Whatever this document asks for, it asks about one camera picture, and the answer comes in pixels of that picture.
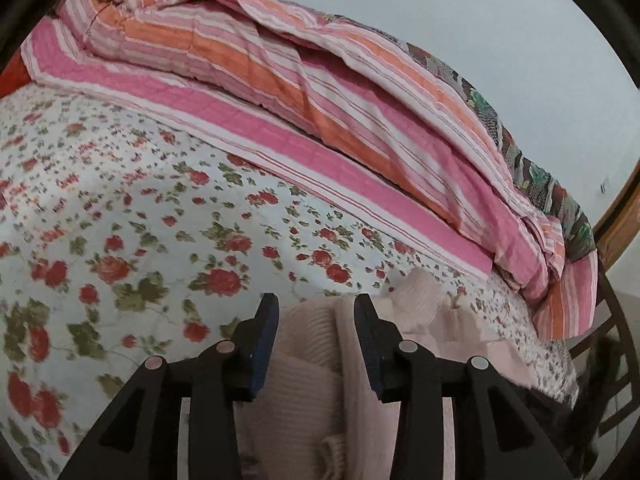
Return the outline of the red pillow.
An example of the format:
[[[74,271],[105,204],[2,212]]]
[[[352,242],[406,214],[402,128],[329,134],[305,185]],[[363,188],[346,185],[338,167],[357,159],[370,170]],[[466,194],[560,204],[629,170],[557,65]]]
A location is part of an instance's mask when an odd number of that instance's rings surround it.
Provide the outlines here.
[[[0,75],[0,99],[26,86],[32,81],[22,60],[21,52],[16,51]]]

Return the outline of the orange wooden door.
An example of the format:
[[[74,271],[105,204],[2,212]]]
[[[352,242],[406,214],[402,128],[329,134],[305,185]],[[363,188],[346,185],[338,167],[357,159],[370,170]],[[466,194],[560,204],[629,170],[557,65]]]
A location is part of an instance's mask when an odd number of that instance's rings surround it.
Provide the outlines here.
[[[640,162],[594,228],[602,268],[607,271],[639,232]]]

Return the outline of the floral bed sheet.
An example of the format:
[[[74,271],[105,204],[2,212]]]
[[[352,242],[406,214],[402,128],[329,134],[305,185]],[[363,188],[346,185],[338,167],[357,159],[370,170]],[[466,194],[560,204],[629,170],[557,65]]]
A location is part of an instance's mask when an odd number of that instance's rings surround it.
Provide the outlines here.
[[[131,110],[28,84],[1,101],[1,433],[29,478],[56,478],[147,356],[195,356],[264,292],[387,294],[415,268],[573,401],[498,275],[480,283],[356,214]]]

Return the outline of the dark wooden footboard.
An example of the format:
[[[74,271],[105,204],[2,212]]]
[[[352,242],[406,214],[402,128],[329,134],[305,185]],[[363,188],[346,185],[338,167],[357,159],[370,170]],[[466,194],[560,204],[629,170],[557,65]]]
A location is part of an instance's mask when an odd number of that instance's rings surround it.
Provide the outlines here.
[[[603,266],[598,266],[596,305],[605,306],[608,317],[570,348],[574,360],[585,360],[575,408],[590,445],[639,408],[639,358],[634,337]]]

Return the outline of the pink knit sweater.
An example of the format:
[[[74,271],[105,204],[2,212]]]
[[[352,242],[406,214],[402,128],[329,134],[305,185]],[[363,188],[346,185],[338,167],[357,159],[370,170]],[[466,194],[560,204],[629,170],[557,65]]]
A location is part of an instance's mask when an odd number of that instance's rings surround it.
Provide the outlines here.
[[[370,387],[354,301],[311,299],[282,314],[264,388],[240,409],[242,445],[258,461],[257,478],[390,475],[399,408],[381,403]],[[372,302],[380,318],[435,356],[458,362],[484,356],[512,382],[534,384],[514,345],[425,270],[412,270],[390,296]]]

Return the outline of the pink striped quilt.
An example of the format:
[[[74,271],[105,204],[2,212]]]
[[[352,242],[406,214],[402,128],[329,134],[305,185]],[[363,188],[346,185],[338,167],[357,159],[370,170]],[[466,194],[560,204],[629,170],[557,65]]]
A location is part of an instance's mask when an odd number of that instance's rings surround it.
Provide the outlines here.
[[[61,0],[21,47],[33,80],[186,130],[486,278],[543,340],[590,329],[597,249],[515,186],[457,91],[374,32],[281,0]]]

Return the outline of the white wall switch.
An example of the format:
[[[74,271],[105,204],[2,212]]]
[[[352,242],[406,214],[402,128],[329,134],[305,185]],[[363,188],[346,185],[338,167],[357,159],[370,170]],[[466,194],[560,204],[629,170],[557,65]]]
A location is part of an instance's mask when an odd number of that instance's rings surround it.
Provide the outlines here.
[[[605,177],[600,184],[600,192],[605,195],[608,192],[608,188],[610,187],[610,179]]]

